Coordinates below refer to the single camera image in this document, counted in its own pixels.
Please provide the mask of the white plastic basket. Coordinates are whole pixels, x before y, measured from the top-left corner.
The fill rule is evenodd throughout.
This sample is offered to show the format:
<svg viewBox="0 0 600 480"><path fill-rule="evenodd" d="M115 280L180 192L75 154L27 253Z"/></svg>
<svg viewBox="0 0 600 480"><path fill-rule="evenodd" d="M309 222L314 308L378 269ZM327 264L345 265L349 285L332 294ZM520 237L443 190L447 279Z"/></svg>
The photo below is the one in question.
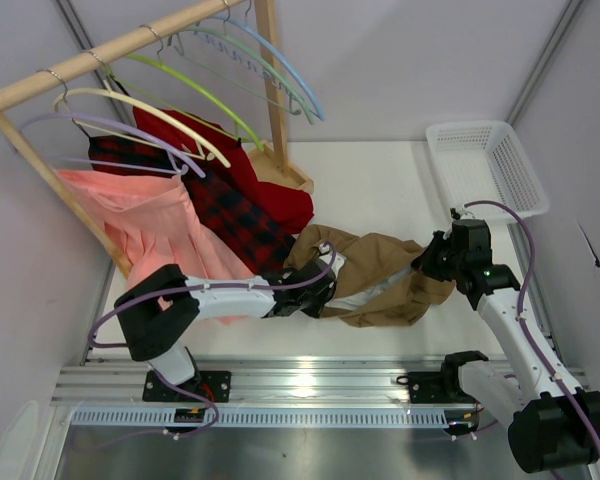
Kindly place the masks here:
<svg viewBox="0 0 600 480"><path fill-rule="evenodd" d="M430 165L444 209L465 208L490 223L513 223L498 202L527 219L549 210L549 200L511 125L483 120L426 129Z"/></svg>

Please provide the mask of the lilac plastic hanger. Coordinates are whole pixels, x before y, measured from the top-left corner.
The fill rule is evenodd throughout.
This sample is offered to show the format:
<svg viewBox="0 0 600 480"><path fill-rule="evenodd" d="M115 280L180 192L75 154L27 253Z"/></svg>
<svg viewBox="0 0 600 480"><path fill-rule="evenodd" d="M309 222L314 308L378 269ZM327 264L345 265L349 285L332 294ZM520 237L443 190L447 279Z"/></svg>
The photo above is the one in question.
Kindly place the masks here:
<svg viewBox="0 0 600 480"><path fill-rule="evenodd" d="M166 176L195 174L201 179L206 177L204 170L194 160L168 142L136 127L103 117L78 112L40 114L22 122L19 131L38 122L56 119L70 119L76 124L92 120L96 125L89 124L88 128L95 130L100 130L100 125L116 128L116 131L106 135L89 137L87 159L58 156L62 161L88 163L112 173L132 174L143 171Z"/></svg>

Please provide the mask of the light blue plastic hanger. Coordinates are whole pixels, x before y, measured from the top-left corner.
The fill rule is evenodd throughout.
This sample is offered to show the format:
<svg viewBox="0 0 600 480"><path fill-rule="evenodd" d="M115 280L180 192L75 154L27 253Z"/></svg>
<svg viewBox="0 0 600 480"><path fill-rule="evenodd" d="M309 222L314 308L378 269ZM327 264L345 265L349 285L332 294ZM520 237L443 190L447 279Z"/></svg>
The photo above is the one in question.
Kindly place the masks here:
<svg viewBox="0 0 600 480"><path fill-rule="evenodd" d="M251 8L255 10L257 23L255 27L250 26L247 20ZM221 14L220 19L241 29L256 40L259 46L263 47L265 52L271 54L277 63L284 68L295 84L302 90L304 94L303 100L310 102L308 119L325 120L325 113L321 102L280 48L278 18L274 1L251 1L244 12L243 20L234 19L229 12Z"/></svg>

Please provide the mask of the aluminium mounting rail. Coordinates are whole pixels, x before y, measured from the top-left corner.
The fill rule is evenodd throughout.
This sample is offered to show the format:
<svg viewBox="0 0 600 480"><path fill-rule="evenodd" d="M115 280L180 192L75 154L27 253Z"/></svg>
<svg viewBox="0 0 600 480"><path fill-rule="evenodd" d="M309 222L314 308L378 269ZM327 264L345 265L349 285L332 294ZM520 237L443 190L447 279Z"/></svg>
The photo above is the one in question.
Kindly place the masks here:
<svg viewBox="0 0 600 480"><path fill-rule="evenodd" d="M389 407L409 400L396 378L409 371L437 371L441 355L418 357L212 357L202 370L231 373L229 404L253 407ZM54 405L138 406L149 367L122 357L94 357L61 369Z"/></svg>

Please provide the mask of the tan brown skirt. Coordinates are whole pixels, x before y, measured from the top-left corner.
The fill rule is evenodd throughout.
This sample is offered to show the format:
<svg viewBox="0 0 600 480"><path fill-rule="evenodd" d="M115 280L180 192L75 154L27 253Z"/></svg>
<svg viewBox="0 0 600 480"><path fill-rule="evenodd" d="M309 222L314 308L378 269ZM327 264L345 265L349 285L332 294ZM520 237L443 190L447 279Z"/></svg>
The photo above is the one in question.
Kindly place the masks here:
<svg viewBox="0 0 600 480"><path fill-rule="evenodd" d="M337 317L358 328L411 326L455 289L454 282L437 281L412 268L424 252L413 240L380 233L357 236L317 224L303 229L284 265L303 267L325 242L344 258L344 265L323 318Z"/></svg>

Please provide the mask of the sage green plastic hanger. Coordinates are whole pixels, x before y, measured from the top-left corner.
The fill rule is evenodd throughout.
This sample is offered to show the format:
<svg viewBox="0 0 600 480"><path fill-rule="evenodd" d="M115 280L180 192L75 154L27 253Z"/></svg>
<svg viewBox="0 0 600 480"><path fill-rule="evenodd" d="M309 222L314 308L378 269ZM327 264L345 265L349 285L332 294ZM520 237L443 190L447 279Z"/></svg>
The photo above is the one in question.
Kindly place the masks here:
<svg viewBox="0 0 600 480"><path fill-rule="evenodd" d="M180 32L172 34L167 37L167 40L160 37L150 25L143 24L141 25L141 28L148 29L161 44L173 46L176 53L187 62L197 67L201 67L203 70L210 72L222 80L228 81L259 99L265 100L270 105L281 107L283 111L292 116L304 115L311 125L318 120L308 119L310 102L308 100L303 100L304 94L302 90L295 84L294 80L284 68L281 67L274 58L272 60L267 60L262 53L256 52L240 39L231 36L224 31L203 27L200 24L187 27ZM184 42L181 39L181 34L183 32L193 34L202 43L208 45L222 57L231 60L245 72L257 76L266 86L272 87L275 93L282 93L286 98L286 102L282 103L278 100L270 100L264 94L257 93L245 83L241 83L229 75L221 73L219 70L195 60L191 55L186 53Z"/></svg>

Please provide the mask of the lime green plastic hanger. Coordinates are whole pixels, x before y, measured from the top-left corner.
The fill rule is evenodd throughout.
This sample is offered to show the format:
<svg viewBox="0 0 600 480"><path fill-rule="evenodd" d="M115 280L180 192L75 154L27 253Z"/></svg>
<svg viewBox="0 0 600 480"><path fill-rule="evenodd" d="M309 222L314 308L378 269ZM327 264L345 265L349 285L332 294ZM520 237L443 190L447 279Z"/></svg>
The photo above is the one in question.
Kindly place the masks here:
<svg viewBox="0 0 600 480"><path fill-rule="evenodd" d="M232 122L234 124L234 129L235 129L234 133L229 133L227 130L224 130L220 126L216 126L215 124L212 124L211 122L204 120L197 115L194 115L188 111L185 111L185 110L177 107L173 102L167 101L166 99L164 99L158 95L154 95L154 94L150 93L146 89L143 89L129 81L122 79L119 75L117 75L114 72L113 68L108 63L106 63L99 55L97 55L93 50L84 50L84 53L89 54L94 59L96 59L97 62L100 64L101 68L104 70L106 76L109 79L111 79L116 85L118 85L122 90L124 90L124 91L131 90L131 91L134 91L135 93L138 93L147 98L150 98L150 99L158 102L160 105L166 106L170 110L173 110L188 119L194 120L197 123L206 126L207 128L213 130L216 133L219 133L225 137L231 138L236 143L242 144L247 139L252 140L255 148L258 151L260 151L260 152L265 151L264 142L257 136L255 131L249 125L247 125L246 122L239 115L237 115L224 102L219 100L216 96L214 96L207 89L200 86L198 83L196 83L195 81L186 77L185 75L181 74L179 71L176 71L175 69L167 66L164 63L160 63L157 60L150 59L143 55L128 54L128 55L124 56L124 59L129 59L129 60L135 61L137 63L140 63L142 65L149 66L149 67L153 68L154 70L160 71L160 72L168 75L169 77L176 79L180 84L185 85L190 91L194 92L195 94L201 96L202 98L204 98L205 100L207 100L208 102L213 104L217 109L221 110L226 116L228 116L232 120Z"/></svg>

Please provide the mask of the red black plaid skirt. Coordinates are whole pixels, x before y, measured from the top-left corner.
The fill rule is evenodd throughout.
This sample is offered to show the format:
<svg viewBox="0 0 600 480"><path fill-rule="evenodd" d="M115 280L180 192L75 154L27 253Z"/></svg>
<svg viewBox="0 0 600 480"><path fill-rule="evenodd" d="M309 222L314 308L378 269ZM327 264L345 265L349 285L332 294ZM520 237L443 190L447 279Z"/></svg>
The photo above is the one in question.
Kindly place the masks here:
<svg viewBox="0 0 600 480"><path fill-rule="evenodd" d="M143 171L121 174L98 167L94 169L117 175L149 174ZM196 201L190 197L200 222L215 233L252 272L259 274L282 268L296 235L285 232L260 208L226 184L214 179L212 185L219 188L216 204L202 197Z"/></svg>

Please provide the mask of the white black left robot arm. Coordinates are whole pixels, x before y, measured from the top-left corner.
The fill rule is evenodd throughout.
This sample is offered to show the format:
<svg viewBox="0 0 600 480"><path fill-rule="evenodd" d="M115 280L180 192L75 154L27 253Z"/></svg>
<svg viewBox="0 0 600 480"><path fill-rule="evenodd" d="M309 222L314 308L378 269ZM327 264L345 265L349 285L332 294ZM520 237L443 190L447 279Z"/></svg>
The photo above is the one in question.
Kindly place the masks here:
<svg viewBox="0 0 600 480"><path fill-rule="evenodd" d="M317 318L333 298L344 264L342 255L327 252L298 269L232 282L187 276L168 264L119 297L114 315L131 358L181 385L197 375L193 357L180 343L194 321L288 317L297 311Z"/></svg>

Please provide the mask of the pink skirt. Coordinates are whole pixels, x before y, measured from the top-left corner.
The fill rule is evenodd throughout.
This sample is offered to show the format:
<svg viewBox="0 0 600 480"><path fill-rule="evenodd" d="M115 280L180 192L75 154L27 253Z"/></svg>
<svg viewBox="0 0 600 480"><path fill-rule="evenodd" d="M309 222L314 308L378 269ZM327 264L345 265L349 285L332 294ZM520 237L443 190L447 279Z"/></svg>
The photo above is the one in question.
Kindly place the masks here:
<svg viewBox="0 0 600 480"><path fill-rule="evenodd" d="M132 264L128 289L176 264L188 276L248 279L254 273L204 226L181 179L59 170L59 178Z"/></svg>

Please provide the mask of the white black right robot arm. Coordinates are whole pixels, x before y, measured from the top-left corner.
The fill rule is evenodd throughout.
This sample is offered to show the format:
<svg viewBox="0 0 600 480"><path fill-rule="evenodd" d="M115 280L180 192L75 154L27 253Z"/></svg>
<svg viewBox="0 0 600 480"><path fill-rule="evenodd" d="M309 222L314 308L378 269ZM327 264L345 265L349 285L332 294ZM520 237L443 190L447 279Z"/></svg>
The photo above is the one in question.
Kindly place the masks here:
<svg viewBox="0 0 600 480"><path fill-rule="evenodd" d="M455 389L485 406L506 429L527 473L575 465L600 468L600 392L586 390L540 331L511 268L493 261L483 220L453 221L436 231L412 263L425 277L452 281L497 339L512 369L507 379L481 353L460 361Z"/></svg>

